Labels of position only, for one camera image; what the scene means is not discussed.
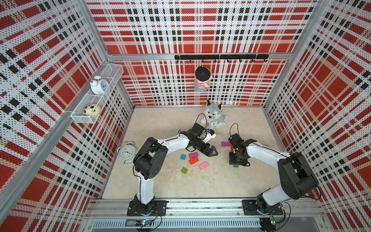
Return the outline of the light pink block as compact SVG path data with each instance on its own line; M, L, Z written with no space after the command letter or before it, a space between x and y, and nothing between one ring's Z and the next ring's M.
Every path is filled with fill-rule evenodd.
M209 163L207 161L205 161L205 162L203 162L202 164L199 165L199 169L204 170L208 166L209 166Z

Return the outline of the orange red block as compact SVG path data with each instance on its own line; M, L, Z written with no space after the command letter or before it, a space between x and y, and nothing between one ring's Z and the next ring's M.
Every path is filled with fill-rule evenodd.
M190 164L190 165L193 165L193 164L195 164L195 163L197 163L197 162L199 162L199 161L200 161L200 160L199 160L198 157L194 157L194 158L192 158L192 159L189 160L189 164Z

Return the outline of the magenta block group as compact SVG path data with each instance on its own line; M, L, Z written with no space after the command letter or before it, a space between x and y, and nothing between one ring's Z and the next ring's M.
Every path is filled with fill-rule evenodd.
M198 155L198 152L193 152L193 153L190 153L189 154L189 158L190 159L193 159L193 158L196 158L196 157L198 157L199 155Z

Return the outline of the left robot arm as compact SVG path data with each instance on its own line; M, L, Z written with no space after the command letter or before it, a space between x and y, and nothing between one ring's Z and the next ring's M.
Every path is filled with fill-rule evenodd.
M151 211L154 205L154 178L160 172L168 154L193 148L208 157L217 156L216 148L208 143L216 137L213 129L195 123L188 131L179 131L166 139L149 137L133 160L133 174L138 178L138 191L134 202L140 209Z

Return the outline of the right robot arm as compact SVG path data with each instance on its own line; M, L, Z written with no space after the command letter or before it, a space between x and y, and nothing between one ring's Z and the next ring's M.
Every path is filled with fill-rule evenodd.
M230 164L250 166L249 159L258 159L278 171L280 184L257 196L256 210L267 214L283 201L297 200L319 186L319 182L305 157L298 152L286 153L258 143L254 139L243 140L239 134L228 141L233 147Z

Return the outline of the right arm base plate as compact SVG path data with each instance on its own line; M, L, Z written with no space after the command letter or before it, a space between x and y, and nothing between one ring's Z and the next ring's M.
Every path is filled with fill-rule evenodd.
M269 206L263 201L242 200L244 214L247 215L273 215L282 216L283 210L280 204Z

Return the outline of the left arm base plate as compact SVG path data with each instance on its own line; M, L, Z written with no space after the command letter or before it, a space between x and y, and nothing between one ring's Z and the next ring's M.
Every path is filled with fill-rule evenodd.
M148 204L142 204L138 199L129 203L127 216L165 216L167 211L167 201L152 200Z

